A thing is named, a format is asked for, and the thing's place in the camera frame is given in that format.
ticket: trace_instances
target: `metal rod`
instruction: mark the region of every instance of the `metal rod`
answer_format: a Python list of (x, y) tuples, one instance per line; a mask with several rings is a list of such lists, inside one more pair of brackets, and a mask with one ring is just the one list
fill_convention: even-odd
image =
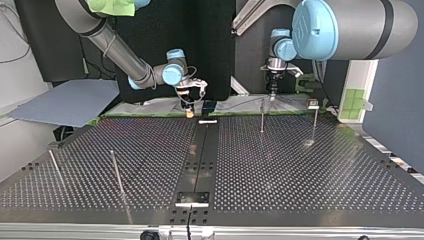
[(318, 121), (318, 111), (319, 111), (319, 109), (316, 109), (316, 110), (315, 110), (314, 128), (316, 128), (316, 126), (317, 126), (317, 121)]
[(59, 166), (57, 165), (56, 157), (54, 156), (53, 151), (52, 150), (49, 150), (49, 154), (50, 154), (50, 158), (53, 161), (54, 168), (56, 169), (56, 171), (60, 171)]
[(264, 124), (265, 124), (265, 100), (262, 99), (261, 103), (261, 133), (264, 132)]
[(119, 188), (121, 189), (121, 193), (125, 194), (124, 186), (121, 181), (121, 174), (119, 173), (118, 162), (116, 161), (115, 151), (110, 150), (110, 156), (112, 157), (113, 167), (115, 168), (116, 178), (118, 179)]

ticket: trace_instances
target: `black backdrop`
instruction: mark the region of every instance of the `black backdrop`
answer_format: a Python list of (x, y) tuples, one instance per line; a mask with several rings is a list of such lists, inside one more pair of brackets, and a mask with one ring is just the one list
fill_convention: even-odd
[[(235, 0), (152, 0), (135, 17), (119, 17), (117, 30), (136, 54), (152, 66), (166, 63), (166, 52), (185, 51), (189, 65), (198, 69), (196, 77), (206, 80), (207, 100), (224, 101), (231, 87), (234, 69), (234, 39), (231, 23)], [(174, 96), (170, 86), (157, 90), (133, 90), (119, 68), (121, 97), (129, 103), (156, 97)]]

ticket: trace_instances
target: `metal table surface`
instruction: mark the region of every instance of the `metal table surface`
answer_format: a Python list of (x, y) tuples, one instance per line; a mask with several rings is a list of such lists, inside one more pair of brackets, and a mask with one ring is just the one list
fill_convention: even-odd
[[(424, 186), (349, 127), (260, 121), (104, 119), (55, 151), (61, 171), (46, 154), (1, 183), (0, 223), (424, 229)], [(208, 192), (209, 207), (177, 208), (179, 192)]]

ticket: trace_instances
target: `light blue joint cap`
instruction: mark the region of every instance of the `light blue joint cap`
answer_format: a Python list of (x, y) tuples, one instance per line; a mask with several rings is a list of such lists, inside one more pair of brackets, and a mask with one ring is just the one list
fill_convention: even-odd
[(143, 8), (150, 4), (150, 0), (134, 0), (135, 9)]
[(275, 44), (275, 55), (284, 61), (291, 61), (296, 58), (297, 52), (293, 45), (293, 40), (285, 38)]
[(278, 28), (272, 30), (271, 37), (290, 37), (290, 30), (285, 28)]
[(339, 44), (336, 16), (324, 0), (304, 0), (293, 17), (293, 43), (302, 58), (332, 58)]
[(178, 64), (169, 64), (163, 69), (163, 81), (171, 86), (175, 86), (183, 80), (184, 71)]
[(185, 57), (184, 51), (182, 49), (172, 49), (166, 53), (166, 58), (168, 60), (174, 59), (174, 58), (182, 58), (182, 57)]
[(134, 89), (134, 90), (140, 90), (140, 89), (142, 89), (129, 76), (128, 76), (128, 83), (130, 84), (131, 88)]

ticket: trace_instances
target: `green tape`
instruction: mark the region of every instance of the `green tape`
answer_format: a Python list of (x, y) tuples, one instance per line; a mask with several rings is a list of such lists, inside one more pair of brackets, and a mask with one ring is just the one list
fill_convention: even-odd
[(101, 12), (112, 16), (135, 15), (134, 0), (87, 0), (92, 12)]
[(357, 120), (361, 116), (365, 103), (365, 90), (346, 89), (345, 99), (342, 104), (341, 119)]

